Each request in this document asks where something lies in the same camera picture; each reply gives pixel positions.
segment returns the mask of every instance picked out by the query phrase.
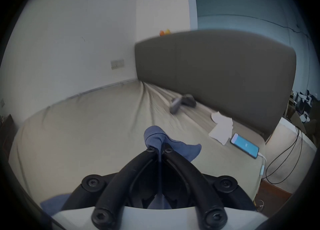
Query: white paper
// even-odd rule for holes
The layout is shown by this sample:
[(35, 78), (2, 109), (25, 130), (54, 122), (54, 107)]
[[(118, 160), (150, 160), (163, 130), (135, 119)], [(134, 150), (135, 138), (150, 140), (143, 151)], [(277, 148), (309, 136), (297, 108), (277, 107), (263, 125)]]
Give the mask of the white paper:
[(209, 136), (218, 140), (222, 145), (225, 145), (232, 136), (232, 118), (223, 116), (219, 112), (212, 113), (211, 118), (217, 125), (209, 133)]

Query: bed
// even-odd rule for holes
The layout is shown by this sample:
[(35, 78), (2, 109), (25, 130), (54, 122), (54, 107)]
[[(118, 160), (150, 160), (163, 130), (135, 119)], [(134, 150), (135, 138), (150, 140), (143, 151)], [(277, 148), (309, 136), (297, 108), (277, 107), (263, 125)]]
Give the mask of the bed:
[[(231, 116), (233, 133), (263, 154), (290, 95), (294, 50), (246, 32), (193, 31), (138, 43), (135, 60), (138, 80), (49, 106), (18, 130), (9, 164), (30, 197), (40, 204), (71, 193), (87, 175), (118, 172), (146, 149), (144, 131), (158, 125), (172, 139), (202, 145), (192, 161), (200, 172), (233, 176), (254, 199), (263, 159), (209, 137), (210, 116)], [(172, 115), (170, 101), (180, 94), (192, 94), (197, 107)]]

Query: charging cable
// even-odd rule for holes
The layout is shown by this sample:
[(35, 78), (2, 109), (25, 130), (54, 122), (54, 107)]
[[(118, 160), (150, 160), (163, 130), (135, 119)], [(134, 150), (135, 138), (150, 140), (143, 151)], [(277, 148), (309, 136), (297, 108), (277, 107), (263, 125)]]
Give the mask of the charging cable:
[[(266, 157), (265, 157), (262, 153), (260, 153), (260, 152), (258, 152), (258, 156), (261, 156), (265, 161), (267, 160)], [(261, 170), (260, 170), (260, 176), (263, 175), (264, 167), (265, 167), (266, 165), (267, 165), (267, 164), (262, 164)]]

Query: gray upholstered headboard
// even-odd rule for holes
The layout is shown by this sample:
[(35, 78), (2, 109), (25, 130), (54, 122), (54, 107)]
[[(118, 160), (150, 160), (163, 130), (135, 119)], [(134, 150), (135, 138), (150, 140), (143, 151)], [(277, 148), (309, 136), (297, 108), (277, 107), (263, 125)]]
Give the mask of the gray upholstered headboard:
[(202, 30), (135, 45), (138, 79), (231, 116), (267, 139), (290, 96), (296, 69), (291, 47), (242, 31)]

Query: black cable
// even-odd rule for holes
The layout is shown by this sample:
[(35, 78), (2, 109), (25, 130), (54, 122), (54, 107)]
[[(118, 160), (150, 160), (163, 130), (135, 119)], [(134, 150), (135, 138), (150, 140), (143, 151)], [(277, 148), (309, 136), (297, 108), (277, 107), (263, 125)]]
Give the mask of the black cable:
[[(298, 127), (297, 139), (296, 139), (295, 142), (290, 146), (290, 147), (293, 146), (292, 150), (294, 149), (294, 146), (295, 146), (295, 144), (297, 143), (297, 140), (298, 140), (298, 137), (299, 137), (299, 132), (300, 132), (300, 128)], [(273, 173), (286, 161), (286, 159), (288, 158), (288, 156), (291, 154), (292, 150), (291, 150), (291, 152), (289, 153), (289, 155), (286, 157), (286, 159), (282, 162), (282, 164), (280, 164), (280, 166), (279, 166), (275, 171), (273, 171), (270, 175), (268, 175), (268, 176), (266, 175), (266, 177), (265, 177), (264, 179), (267, 179), (267, 181), (268, 181), (270, 184), (273, 184), (273, 185), (277, 185), (277, 184), (280, 184), (280, 183), (282, 183), (283, 181), (285, 181), (285, 180), (291, 175), (291, 173), (294, 171), (295, 167), (296, 167), (297, 164), (298, 164), (298, 161), (299, 161), (300, 156), (301, 156), (301, 151), (302, 151), (302, 141), (303, 141), (303, 140), (302, 140), (302, 132), (301, 132), (301, 147), (300, 147), (299, 157), (298, 157), (298, 160), (297, 160), (296, 164), (294, 165), (294, 168), (291, 170), (291, 172), (289, 173), (289, 175), (286, 176), (282, 181), (277, 182), (277, 183), (272, 183), (272, 182), (270, 182), (270, 180), (268, 180), (268, 177), (269, 177), (271, 174), (273, 174)], [(280, 155), (278, 155), (278, 156), (269, 164), (269, 166), (270, 166)]]
[[(298, 136), (297, 136), (296, 140), (292, 143), (292, 145), (291, 145), (290, 147), (288, 147), (285, 151), (283, 151), (281, 154), (279, 154), (279, 155), (269, 164), (269, 166), (268, 166), (267, 169), (266, 169), (266, 176), (265, 176), (263, 179), (266, 179), (267, 177), (271, 176), (271, 175), (272, 175), (278, 168), (280, 168), (280, 166), (287, 160), (287, 158), (289, 157), (289, 155), (291, 154), (292, 150), (294, 149), (294, 147), (295, 147), (295, 145), (296, 145), (296, 143), (297, 143)], [(270, 173), (270, 174), (267, 176), (267, 171), (268, 171), (270, 165), (273, 164), (273, 162), (274, 162), (275, 160), (277, 160), (279, 156), (281, 156), (284, 152), (286, 152), (286, 151), (287, 151), (288, 149), (290, 149), (292, 146), (293, 146), (293, 148), (291, 149), (291, 151), (290, 151), (290, 153), (288, 154), (288, 156), (286, 157), (286, 159), (284, 159), (284, 161), (278, 166), (278, 168), (276, 168), (272, 173)]]

